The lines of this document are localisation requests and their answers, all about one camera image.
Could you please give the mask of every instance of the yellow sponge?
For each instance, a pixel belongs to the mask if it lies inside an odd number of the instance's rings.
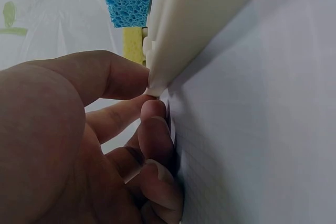
[[[142,28],[124,27],[122,31],[123,56],[126,59],[143,64],[145,60],[142,52]]]

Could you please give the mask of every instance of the finger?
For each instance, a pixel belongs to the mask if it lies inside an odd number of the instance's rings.
[[[106,155],[126,182],[139,171],[144,160],[158,158],[167,164],[173,153],[173,144],[163,118],[151,118],[142,122],[137,132],[139,148],[125,146]]]
[[[141,109],[141,121],[145,121],[153,116],[166,118],[166,106],[160,100],[152,100],[144,103]]]
[[[119,135],[127,126],[140,116],[144,102],[154,99],[141,95],[132,100],[122,101],[107,108],[86,114],[87,124],[96,133],[100,144]]]
[[[156,215],[164,223],[178,224],[182,216],[183,194],[168,169],[149,159],[139,176],[142,194],[149,200],[141,209],[143,219],[148,220],[146,223],[156,223]]]
[[[144,224],[167,224],[157,216],[149,201],[141,208],[141,219]]]
[[[136,133],[126,143],[125,147],[114,149],[110,153],[106,154],[108,160],[114,163],[120,176],[122,176],[126,182],[129,179],[133,178],[133,176],[139,172],[140,167],[142,166],[145,160],[145,156],[146,158],[151,158],[151,153],[146,152],[146,148],[145,153],[143,153],[140,148],[138,138],[139,129],[145,127],[145,125],[148,124],[145,123],[145,121],[149,120],[152,116],[161,117],[165,116],[165,114],[166,114],[165,105],[162,101],[159,100],[146,101],[141,109],[141,120],[143,121],[143,123],[140,124]],[[162,120],[157,121],[158,122],[156,123],[154,122],[154,125],[153,123],[151,124],[152,126],[154,126],[153,130],[157,132],[157,134],[159,135],[160,134],[166,135],[165,131],[167,131],[167,126],[165,122],[162,122]],[[152,141],[153,138],[150,138],[148,144],[150,145]],[[165,137],[163,141],[171,142],[170,138],[167,137]]]
[[[141,95],[148,84],[147,68],[102,50],[25,64],[40,66],[63,76],[76,89],[84,106],[100,97],[132,99]]]

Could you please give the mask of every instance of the skin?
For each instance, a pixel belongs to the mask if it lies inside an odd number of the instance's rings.
[[[166,109],[141,95],[147,79],[148,69],[107,51],[0,71],[2,222],[179,223]],[[85,114],[100,97],[124,101]],[[138,117],[126,146],[104,155],[101,144]]]

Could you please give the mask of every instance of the white surface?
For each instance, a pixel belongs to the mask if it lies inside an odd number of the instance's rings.
[[[27,28],[28,34],[0,34],[0,69],[77,51],[105,49],[121,53],[121,31],[111,24],[105,0],[0,0],[0,27],[4,27],[2,10],[8,1],[17,7],[14,26]],[[114,103],[99,100],[87,109],[97,110]],[[105,144],[103,150],[122,145],[134,131],[133,125]]]
[[[335,18],[253,0],[173,82],[183,223],[336,222]]]
[[[148,35],[156,46],[146,93],[159,97],[247,1],[153,0]]]

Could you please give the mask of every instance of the plastic sheet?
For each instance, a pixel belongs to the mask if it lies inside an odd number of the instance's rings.
[[[0,0],[0,9],[2,69],[76,51],[121,53],[105,0]]]

